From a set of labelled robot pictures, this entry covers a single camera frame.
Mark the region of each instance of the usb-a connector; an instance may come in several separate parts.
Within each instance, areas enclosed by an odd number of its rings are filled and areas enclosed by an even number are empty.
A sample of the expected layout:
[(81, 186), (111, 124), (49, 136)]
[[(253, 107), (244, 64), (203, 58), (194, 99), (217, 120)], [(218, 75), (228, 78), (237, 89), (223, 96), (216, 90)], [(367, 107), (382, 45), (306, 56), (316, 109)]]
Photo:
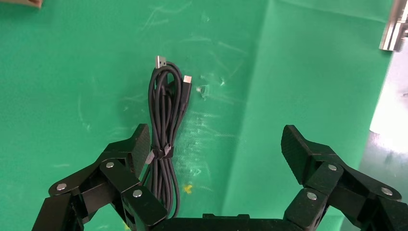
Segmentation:
[(156, 56), (156, 69), (159, 69), (162, 66), (166, 66), (166, 58), (163, 56)]

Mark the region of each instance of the silver screw head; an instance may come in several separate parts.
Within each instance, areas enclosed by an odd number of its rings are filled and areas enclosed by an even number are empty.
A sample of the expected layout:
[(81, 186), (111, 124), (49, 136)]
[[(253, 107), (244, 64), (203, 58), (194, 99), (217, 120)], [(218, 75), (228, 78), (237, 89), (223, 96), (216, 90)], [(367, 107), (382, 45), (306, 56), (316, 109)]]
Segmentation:
[(337, 170), (337, 167), (334, 166), (334, 165), (329, 165), (329, 169), (330, 169), (330, 170), (333, 170), (333, 171), (336, 171), (336, 170)]
[(64, 190), (65, 188), (66, 188), (66, 184), (65, 184), (65, 183), (62, 183), (62, 184), (57, 185), (57, 190), (58, 190), (58, 191)]
[(106, 164), (106, 167), (107, 168), (110, 168), (110, 167), (113, 167), (115, 164), (113, 163), (113, 162), (108, 162), (107, 164)]
[(135, 190), (135, 191), (133, 191), (133, 196), (134, 197), (140, 197), (141, 196), (141, 190)]
[(307, 197), (308, 197), (310, 200), (314, 200), (314, 201), (318, 198), (318, 196), (316, 196), (316, 194), (314, 194), (314, 193), (312, 193), (312, 192), (308, 192), (308, 193), (307, 193)]
[(388, 196), (392, 196), (392, 195), (393, 195), (393, 191), (391, 191), (391, 190), (389, 190), (389, 189), (387, 189), (387, 188), (382, 187), (382, 188), (381, 188), (381, 191), (382, 191), (384, 194), (387, 194)]

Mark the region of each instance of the yellow mark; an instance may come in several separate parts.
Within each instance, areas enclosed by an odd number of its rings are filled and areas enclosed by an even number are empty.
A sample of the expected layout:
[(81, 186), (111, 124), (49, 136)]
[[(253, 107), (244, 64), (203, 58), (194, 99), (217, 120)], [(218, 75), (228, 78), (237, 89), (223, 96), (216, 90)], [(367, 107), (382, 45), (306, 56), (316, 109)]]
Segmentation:
[(126, 223), (123, 222), (123, 224), (125, 225), (125, 231), (130, 230), (130, 228), (126, 225)]
[(191, 188), (192, 188), (191, 184), (184, 186), (184, 191), (186, 191), (187, 194), (191, 194)]

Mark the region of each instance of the green fabric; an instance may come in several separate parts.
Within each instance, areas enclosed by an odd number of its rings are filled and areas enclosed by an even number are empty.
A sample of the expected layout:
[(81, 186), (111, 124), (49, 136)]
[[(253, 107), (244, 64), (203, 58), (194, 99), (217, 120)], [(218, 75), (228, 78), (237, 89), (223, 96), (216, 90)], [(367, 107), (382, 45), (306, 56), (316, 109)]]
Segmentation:
[[(300, 186), (285, 124), (357, 167), (390, 54), (380, 0), (0, 3), (0, 223), (29, 230), (57, 180), (149, 123), (156, 55), (193, 76), (174, 157), (181, 217), (281, 218)], [(320, 230), (335, 230), (333, 210)], [(87, 230), (124, 230), (112, 208)]]

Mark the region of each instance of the usb cable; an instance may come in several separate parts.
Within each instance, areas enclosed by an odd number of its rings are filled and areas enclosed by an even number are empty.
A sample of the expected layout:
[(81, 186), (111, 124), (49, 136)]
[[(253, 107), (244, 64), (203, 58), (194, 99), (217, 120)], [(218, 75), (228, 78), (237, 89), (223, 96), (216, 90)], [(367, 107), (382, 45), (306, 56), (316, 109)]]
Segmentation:
[(172, 157), (174, 141), (181, 121), (186, 114), (191, 92), (191, 76), (181, 78), (180, 69), (164, 57), (156, 57), (156, 67), (149, 84), (148, 101), (152, 122), (153, 160), (148, 165), (142, 184), (163, 203), (167, 217), (176, 206), (171, 218), (180, 208), (180, 192), (174, 171)]

